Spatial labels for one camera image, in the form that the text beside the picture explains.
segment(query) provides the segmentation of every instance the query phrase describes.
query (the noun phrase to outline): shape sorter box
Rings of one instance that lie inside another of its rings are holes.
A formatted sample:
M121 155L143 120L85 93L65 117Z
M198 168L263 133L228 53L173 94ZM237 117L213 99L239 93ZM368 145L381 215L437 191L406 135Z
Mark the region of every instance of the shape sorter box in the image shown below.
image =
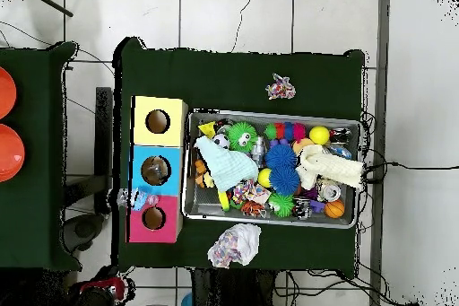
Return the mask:
M154 133L153 130L157 129L149 127L149 115L155 110L162 112L167 120L165 129L159 133ZM129 156L132 164L129 188L131 192L138 188L158 196L159 202L155 207L162 213L163 222L158 228L149 228L145 214L152 206L145 204L139 211L131 208L126 241L174 243L182 226L180 196L187 105L180 99L134 96L131 111L134 140L130 141L134 146ZM168 166L169 174L160 185L152 185L142 176L143 163L151 157L160 157Z
M133 96L131 110L134 111L134 144L183 146L188 106L181 99ZM161 111L167 118L166 129L162 133L153 133L148 128L147 118L155 110Z

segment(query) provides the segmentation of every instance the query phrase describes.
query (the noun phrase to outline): pink box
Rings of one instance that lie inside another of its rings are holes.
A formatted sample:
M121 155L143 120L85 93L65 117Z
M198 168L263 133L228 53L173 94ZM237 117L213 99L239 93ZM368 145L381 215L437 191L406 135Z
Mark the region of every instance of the pink box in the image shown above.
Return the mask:
M131 209L126 221L129 222L130 238L126 241L131 243L175 243L178 233L182 228L182 214L179 210L179 197L159 196L156 205L162 210L165 219L161 228L152 230L143 222L143 213L151 206L143 205L140 211Z

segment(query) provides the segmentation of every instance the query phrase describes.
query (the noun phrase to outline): green spiky ball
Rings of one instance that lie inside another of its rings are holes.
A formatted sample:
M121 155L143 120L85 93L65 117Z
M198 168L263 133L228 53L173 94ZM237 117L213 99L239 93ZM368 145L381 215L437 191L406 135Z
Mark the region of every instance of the green spiky ball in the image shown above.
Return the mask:
M264 130L264 134L268 137L268 140L273 140L277 137L277 129L274 124L268 124Z
M268 204L272 207L279 207L274 210L274 213L280 218L284 218L291 214L293 210L293 196L282 196L281 194L273 193L269 196Z
M245 133L248 133L250 138L245 140L247 141L245 145L241 145L239 144L239 138ZM252 150L252 146L254 146L256 141L256 130L250 124L242 121L236 123L228 130L228 139L230 150L247 153Z

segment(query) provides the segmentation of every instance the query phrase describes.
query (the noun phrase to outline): orange ball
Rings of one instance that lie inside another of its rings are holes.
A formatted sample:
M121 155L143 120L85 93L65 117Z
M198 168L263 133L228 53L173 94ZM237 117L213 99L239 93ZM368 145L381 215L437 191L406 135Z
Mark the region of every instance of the orange ball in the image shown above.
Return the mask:
M334 202L328 202L325 205L325 214L331 218L339 218L344 214L344 203L341 199L335 200Z

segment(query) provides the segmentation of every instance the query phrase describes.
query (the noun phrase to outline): towel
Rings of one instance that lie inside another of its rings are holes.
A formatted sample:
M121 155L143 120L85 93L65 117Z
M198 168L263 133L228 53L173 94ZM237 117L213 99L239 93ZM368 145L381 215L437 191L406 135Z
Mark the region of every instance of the towel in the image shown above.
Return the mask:
M219 191L234 188L241 180L256 181L258 178L256 163L242 152L224 149L206 136L199 137L195 147L203 156Z
M336 155L324 154L322 145L307 145L301 149L296 171L301 187L310 190L317 175L361 189L363 162L349 161Z

